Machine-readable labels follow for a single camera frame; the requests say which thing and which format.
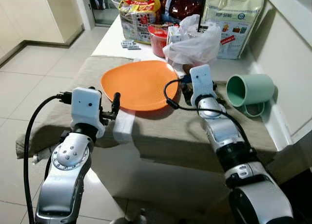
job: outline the table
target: table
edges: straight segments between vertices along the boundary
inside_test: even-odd
[[[153,54],[150,45],[139,44],[141,50],[123,49],[120,43],[124,40],[120,17],[118,16],[104,38],[93,51],[93,56],[118,56],[134,58],[138,60],[160,60],[165,59]],[[214,80],[227,81],[233,74],[244,75],[252,69],[254,59],[250,53],[243,55],[240,60],[219,59],[211,63],[211,72]]]

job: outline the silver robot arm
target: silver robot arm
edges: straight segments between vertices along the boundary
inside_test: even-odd
[[[83,178],[91,166],[94,143],[103,136],[108,119],[115,119],[119,110],[119,93],[115,94],[111,112],[102,112],[101,96],[94,89],[73,90],[72,131],[52,153],[51,169],[39,194],[35,223],[76,223]]]
[[[196,108],[225,112],[216,101],[208,65],[190,70]],[[292,224],[292,207],[258,160],[255,150],[228,117],[216,112],[199,111],[207,123],[207,136],[225,171],[229,200],[238,224]]]

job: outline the plastic bag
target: plastic bag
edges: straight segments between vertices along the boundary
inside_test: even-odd
[[[202,65],[215,59],[219,52],[221,30],[211,23],[204,33],[197,32],[199,15],[186,17],[180,23],[182,41],[163,48],[165,56],[178,64]]]

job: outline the food package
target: food package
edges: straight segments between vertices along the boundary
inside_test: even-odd
[[[168,37],[166,45],[169,45],[170,43],[175,43],[177,41],[181,41],[179,26],[168,27]]]
[[[201,2],[195,0],[162,0],[161,18],[163,21],[180,23],[187,16],[201,13]]]
[[[206,0],[200,30],[210,23],[221,28],[218,58],[239,58],[264,0]]]
[[[160,1],[123,0],[119,5],[119,15],[126,39],[150,44],[148,26],[160,21]]]

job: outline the orange plate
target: orange plate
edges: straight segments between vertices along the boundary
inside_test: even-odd
[[[106,96],[112,101],[119,92],[120,106],[134,111],[154,111],[167,105],[164,86],[177,79],[166,62],[132,62],[106,72],[101,79]],[[174,98],[177,82],[167,88],[167,95]]]

